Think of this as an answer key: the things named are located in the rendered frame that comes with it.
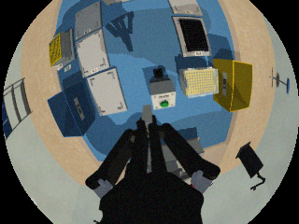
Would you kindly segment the blue open-top bin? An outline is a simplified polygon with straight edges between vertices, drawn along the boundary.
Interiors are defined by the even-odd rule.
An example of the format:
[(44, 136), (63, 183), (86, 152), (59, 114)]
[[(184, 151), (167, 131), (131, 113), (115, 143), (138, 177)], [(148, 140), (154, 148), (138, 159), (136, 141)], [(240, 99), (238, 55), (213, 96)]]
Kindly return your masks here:
[(63, 137), (83, 136), (95, 121), (82, 82), (47, 101)]

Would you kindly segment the yellow open-top bin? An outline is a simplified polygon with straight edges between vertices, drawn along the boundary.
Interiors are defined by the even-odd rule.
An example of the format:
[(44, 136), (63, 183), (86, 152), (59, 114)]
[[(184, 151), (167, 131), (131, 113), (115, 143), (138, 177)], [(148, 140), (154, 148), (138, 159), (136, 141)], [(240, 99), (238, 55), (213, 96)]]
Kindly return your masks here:
[(252, 91), (252, 65), (233, 60), (213, 59), (218, 69), (219, 93), (213, 100), (228, 112), (249, 108)]

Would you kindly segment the blue bench mat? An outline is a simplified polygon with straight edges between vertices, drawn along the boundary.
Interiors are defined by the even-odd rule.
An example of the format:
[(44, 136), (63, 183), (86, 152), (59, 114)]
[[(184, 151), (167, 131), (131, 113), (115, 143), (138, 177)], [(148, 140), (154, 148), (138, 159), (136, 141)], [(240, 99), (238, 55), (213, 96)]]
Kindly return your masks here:
[[(101, 1), (101, 18), (110, 67), (89, 75), (92, 77), (117, 68), (127, 111), (101, 116), (93, 101), (87, 77), (79, 68), (75, 37), (76, 13)], [(168, 0), (129, 0), (107, 6), (103, 0), (63, 0), (59, 10), (56, 35), (73, 28), (76, 60), (66, 72), (58, 71), (62, 90), (80, 82), (95, 121), (83, 139), (98, 161), (107, 154), (127, 129), (136, 130), (143, 105), (151, 104), (157, 125), (170, 123), (185, 139), (200, 137), (202, 148), (226, 140), (233, 112), (213, 100), (214, 94), (188, 98), (181, 91), (179, 69), (209, 67), (213, 59), (235, 61), (235, 50), (228, 22), (218, 0), (196, 0), (203, 16), (173, 14)], [(202, 18), (206, 27), (212, 56), (182, 57), (173, 17)], [(163, 77), (170, 78), (176, 90), (176, 106), (153, 109), (150, 84), (153, 69), (162, 68)]]

